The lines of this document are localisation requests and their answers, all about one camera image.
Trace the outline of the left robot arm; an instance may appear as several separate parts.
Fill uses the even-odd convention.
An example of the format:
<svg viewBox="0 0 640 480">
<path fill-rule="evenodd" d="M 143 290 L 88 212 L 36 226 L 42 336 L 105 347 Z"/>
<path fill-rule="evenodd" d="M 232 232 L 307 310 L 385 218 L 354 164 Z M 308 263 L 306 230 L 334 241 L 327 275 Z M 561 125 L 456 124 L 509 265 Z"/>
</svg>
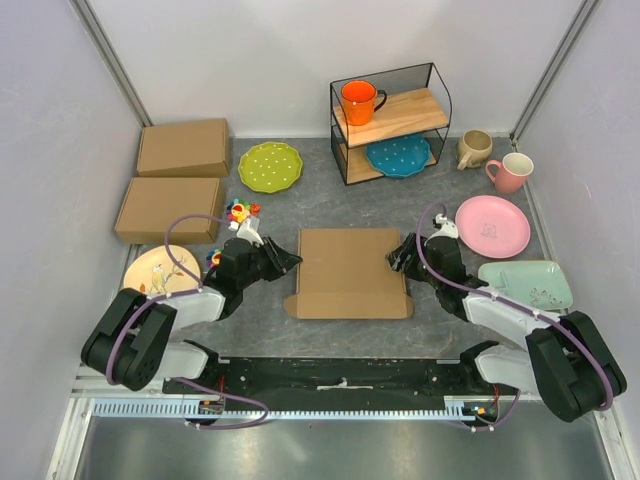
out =
<svg viewBox="0 0 640 480">
<path fill-rule="evenodd" d="M 81 361 L 103 374 L 109 384 L 131 391 L 175 370 L 196 392 L 211 392 L 219 382 L 218 367 L 199 349 L 179 365 L 185 352 L 169 345 L 172 332 L 230 317 L 246 288 L 277 280 L 302 262 L 302 257 L 269 237 L 258 243 L 232 238 L 201 287 L 156 296 L 132 288 L 118 292 L 83 345 Z"/>
</svg>

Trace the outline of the large cardboard box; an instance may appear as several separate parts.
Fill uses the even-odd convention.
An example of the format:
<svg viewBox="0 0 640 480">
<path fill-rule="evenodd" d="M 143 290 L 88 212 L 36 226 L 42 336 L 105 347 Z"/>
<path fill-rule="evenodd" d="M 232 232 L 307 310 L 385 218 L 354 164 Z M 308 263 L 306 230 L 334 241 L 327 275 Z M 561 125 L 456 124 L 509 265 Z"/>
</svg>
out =
<svg viewBox="0 0 640 480">
<path fill-rule="evenodd" d="M 386 256 L 400 246 L 396 228 L 310 228 L 299 233 L 296 293 L 284 301 L 300 320 L 402 320 L 414 303 Z"/>
</svg>

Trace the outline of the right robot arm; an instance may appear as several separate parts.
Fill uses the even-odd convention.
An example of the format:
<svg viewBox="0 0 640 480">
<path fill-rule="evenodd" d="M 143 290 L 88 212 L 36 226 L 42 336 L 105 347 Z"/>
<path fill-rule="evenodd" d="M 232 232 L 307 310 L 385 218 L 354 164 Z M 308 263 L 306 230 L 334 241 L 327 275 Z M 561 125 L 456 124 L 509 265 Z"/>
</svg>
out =
<svg viewBox="0 0 640 480">
<path fill-rule="evenodd" d="M 626 392 L 627 379 L 587 314 L 536 310 L 499 293 L 467 273 L 454 238 L 410 234 L 387 261 L 392 270 L 430 284 L 446 312 L 509 340 L 470 349 L 471 360 L 457 371 L 465 391 L 510 386 L 539 396 L 565 422 L 607 410 Z"/>
</svg>

